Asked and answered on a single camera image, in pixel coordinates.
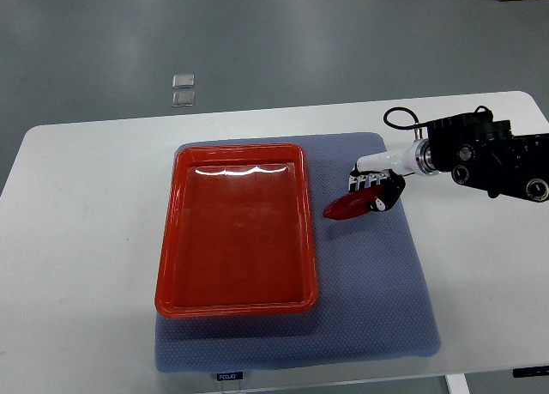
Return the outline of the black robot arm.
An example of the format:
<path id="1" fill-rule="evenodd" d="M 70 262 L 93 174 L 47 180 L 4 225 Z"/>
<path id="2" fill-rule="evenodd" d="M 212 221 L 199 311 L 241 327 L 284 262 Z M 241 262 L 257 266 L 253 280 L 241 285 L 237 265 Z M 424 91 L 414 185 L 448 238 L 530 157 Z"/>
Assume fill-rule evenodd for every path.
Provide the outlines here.
<path id="1" fill-rule="evenodd" d="M 496 121 L 485 106 L 473 112 L 421 123 L 412 110 L 396 106 L 383 115 L 397 130 L 413 130 L 414 160 L 421 171 L 449 173 L 458 185 L 543 203 L 548 200 L 548 135 L 515 136 L 509 120 Z"/>

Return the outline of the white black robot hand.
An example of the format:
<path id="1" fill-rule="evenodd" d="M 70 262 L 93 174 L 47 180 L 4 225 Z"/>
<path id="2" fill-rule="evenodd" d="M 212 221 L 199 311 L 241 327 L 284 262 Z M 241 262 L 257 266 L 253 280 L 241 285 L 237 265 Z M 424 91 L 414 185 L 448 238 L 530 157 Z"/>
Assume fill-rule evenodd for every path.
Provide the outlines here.
<path id="1" fill-rule="evenodd" d="M 406 187 L 408 174 L 425 171 L 421 159 L 422 143 L 415 142 L 402 151 L 387 151 L 357 159 L 348 179 L 348 191 L 366 191 L 374 196 L 366 208 L 384 212 L 391 209 Z"/>

